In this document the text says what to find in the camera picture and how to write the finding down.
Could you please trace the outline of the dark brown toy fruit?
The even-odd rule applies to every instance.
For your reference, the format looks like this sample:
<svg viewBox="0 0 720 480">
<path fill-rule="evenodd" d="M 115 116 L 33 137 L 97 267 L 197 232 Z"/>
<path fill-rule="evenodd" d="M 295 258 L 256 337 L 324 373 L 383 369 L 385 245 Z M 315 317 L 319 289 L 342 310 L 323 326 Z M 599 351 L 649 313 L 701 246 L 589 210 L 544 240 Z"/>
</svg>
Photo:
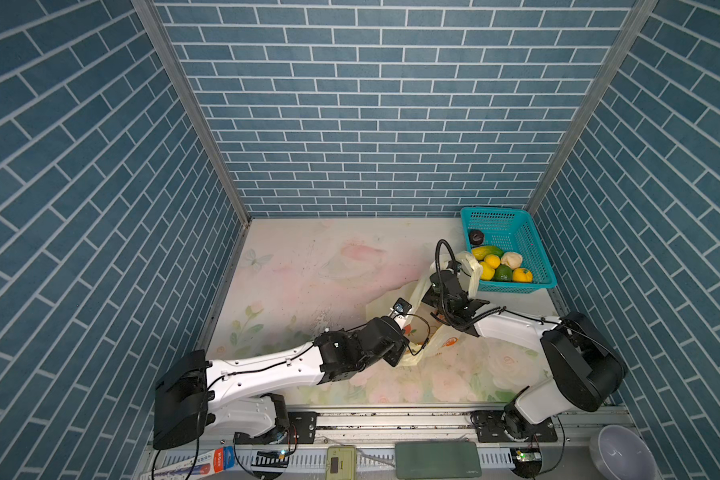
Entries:
<svg viewBox="0 0 720 480">
<path fill-rule="evenodd" d="M 484 233 L 477 229 L 468 231 L 468 241 L 472 248 L 482 246 L 485 241 Z"/>
</svg>

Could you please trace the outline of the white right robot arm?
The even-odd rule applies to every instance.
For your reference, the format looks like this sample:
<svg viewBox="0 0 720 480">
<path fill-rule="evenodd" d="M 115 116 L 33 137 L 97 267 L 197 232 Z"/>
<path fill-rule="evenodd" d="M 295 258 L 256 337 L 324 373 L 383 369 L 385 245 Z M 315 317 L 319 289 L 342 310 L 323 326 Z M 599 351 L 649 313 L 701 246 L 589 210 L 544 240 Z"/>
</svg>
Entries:
<svg viewBox="0 0 720 480">
<path fill-rule="evenodd" d="M 543 356 L 549 376 L 528 383 L 501 411 L 472 415 L 480 435 L 526 441 L 552 430 L 572 409 L 595 412 L 627 375 L 621 355 L 583 314 L 532 317 L 473 298 L 451 270 L 423 279 L 423 303 L 444 325 L 476 338 L 509 342 Z"/>
</svg>

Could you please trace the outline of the beige toy fruit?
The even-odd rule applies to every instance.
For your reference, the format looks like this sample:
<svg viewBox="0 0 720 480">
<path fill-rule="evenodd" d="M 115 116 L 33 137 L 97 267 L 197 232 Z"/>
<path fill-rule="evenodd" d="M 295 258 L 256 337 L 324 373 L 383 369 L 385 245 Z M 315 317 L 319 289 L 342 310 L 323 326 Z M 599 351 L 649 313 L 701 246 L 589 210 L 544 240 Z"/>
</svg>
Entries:
<svg viewBox="0 0 720 480">
<path fill-rule="evenodd" d="M 501 264 L 512 270 L 520 268 L 523 264 L 523 256 L 517 252 L 505 252 L 501 257 Z"/>
</svg>

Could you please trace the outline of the yellow printed plastic bag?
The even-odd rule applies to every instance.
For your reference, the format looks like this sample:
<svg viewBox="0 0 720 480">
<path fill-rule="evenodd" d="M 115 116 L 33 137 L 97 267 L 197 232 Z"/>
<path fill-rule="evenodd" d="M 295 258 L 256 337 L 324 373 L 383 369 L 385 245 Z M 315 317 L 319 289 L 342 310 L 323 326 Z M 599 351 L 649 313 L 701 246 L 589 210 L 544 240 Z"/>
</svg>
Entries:
<svg viewBox="0 0 720 480">
<path fill-rule="evenodd" d="M 475 269 L 477 269 L 479 272 L 482 272 L 482 267 L 479 266 L 479 262 L 468 251 L 459 252 L 455 254 L 455 257 L 457 261 L 456 265 L 460 267 L 461 272 L 465 272 L 459 274 L 459 279 L 457 279 L 457 281 L 459 282 L 458 285 L 461 289 L 466 291 L 468 297 L 469 294 L 472 294 L 472 296 L 474 297 L 477 293 L 477 289 L 479 286 L 480 274 L 478 273 L 476 280 L 470 280 L 469 278 L 467 278 L 467 274 L 472 274 Z M 409 282 L 408 284 L 405 284 L 396 290 L 392 290 L 385 294 L 382 294 L 380 297 L 367 304 L 365 308 L 365 316 L 367 320 L 387 315 L 390 318 L 394 316 L 395 318 L 393 320 L 402 325 L 402 327 L 409 326 L 412 323 L 414 324 L 413 326 L 424 327 L 424 334 L 421 334 L 424 335 L 424 337 L 422 338 L 430 338 L 427 349 L 422 353 L 414 356 L 406 348 L 405 353 L 402 355 L 399 363 L 397 364 L 398 367 L 413 367 L 417 363 L 419 363 L 419 361 L 423 360 L 427 355 L 434 354 L 435 350 L 437 350 L 434 344 L 439 342 L 438 339 L 440 337 L 433 339 L 432 336 L 435 335 L 435 333 L 442 326 L 442 324 L 430 314 L 435 313 L 437 315 L 439 308 L 437 306 L 439 296 L 431 290 L 432 281 L 430 277 L 433 274 L 435 274 L 436 276 L 434 263 L 428 268 L 428 270 L 425 269 L 424 273 L 418 280 Z M 393 311 L 394 304 L 397 303 L 398 299 L 402 299 L 407 303 L 411 304 L 411 309 L 407 314 L 397 315 L 397 312 Z M 427 323 L 423 324 L 421 322 L 421 319 L 415 317 L 414 314 L 424 317 L 424 320 L 426 320 Z M 432 330 L 429 334 L 426 333 L 427 325 L 429 325 Z"/>
</svg>

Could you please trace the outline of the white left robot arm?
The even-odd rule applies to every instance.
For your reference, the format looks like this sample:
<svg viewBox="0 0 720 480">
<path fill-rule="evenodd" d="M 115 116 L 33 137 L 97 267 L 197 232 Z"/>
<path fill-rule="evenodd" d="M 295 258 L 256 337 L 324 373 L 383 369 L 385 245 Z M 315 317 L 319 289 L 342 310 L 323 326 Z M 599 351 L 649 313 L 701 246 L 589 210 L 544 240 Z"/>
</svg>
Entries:
<svg viewBox="0 0 720 480">
<path fill-rule="evenodd" d="M 209 360 L 205 350 L 191 351 L 156 381 L 153 447 L 183 446 L 206 430 L 274 440 L 287 427 L 278 391 L 346 381 L 379 361 L 395 367 L 409 345 L 398 322 L 383 316 L 258 357 Z"/>
</svg>

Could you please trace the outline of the small orange toy fruit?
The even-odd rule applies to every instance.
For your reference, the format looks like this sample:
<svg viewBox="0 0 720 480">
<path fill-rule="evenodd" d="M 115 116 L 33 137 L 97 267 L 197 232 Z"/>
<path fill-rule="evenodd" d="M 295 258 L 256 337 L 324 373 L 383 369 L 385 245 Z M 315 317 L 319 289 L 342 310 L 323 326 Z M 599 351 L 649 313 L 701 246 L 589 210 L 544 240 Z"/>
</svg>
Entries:
<svg viewBox="0 0 720 480">
<path fill-rule="evenodd" d="M 515 283 L 532 283 L 533 273 L 527 268 L 517 268 L 512 272 L 512 281 Z"/>
</svg>

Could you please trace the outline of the yellow green mango toy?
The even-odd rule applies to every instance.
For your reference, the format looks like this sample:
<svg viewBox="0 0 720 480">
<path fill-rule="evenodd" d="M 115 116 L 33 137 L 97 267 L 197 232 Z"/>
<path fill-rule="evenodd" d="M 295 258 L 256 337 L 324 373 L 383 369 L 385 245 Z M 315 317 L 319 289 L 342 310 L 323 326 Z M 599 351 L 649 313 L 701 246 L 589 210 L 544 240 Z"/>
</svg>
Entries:
<svg viewBox="0 0 720 480">
<path fill-rule="evenodd" d="M 504 251 L 494 245 L 483 245 L 471 249 L 471 254 L 478 260 L 483 261 L 489 255 L 495 255 L 501 258 L 504 255 Z"/>
</svg>

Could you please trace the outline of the yellow lemon toy fruit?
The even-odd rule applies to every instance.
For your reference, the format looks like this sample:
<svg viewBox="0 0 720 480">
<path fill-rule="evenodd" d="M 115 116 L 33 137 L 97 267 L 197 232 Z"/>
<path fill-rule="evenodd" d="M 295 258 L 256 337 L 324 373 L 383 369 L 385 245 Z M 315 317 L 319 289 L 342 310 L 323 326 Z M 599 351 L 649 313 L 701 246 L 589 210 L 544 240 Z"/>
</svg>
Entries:
<svg viewBox="0 0 720 480">
<path fill-rule="evenodd" d="M 491 281 L 495 276 L 495 268 L 490 266 L 486 262 L 481 262 L 480 266 L 482 268 L 482 271 L 480 274 L 480 280 L 481 281 Z"/>
</svg>

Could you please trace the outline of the green lime toy fruit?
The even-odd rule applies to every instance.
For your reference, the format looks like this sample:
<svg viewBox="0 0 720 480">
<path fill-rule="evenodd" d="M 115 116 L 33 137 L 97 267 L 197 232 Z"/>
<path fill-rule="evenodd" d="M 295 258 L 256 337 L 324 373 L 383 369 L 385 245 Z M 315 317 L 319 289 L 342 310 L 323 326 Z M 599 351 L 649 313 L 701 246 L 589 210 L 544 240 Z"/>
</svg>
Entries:
<svg viewBox="0 0 720 480">
<path fill-rule="evenodd" d="M 511 282 L 513 280 L 513 272 L 514 270 L 511 267 L 500 264 L 495 269 L 492 280 L 497 282 Z"/>
</svg>

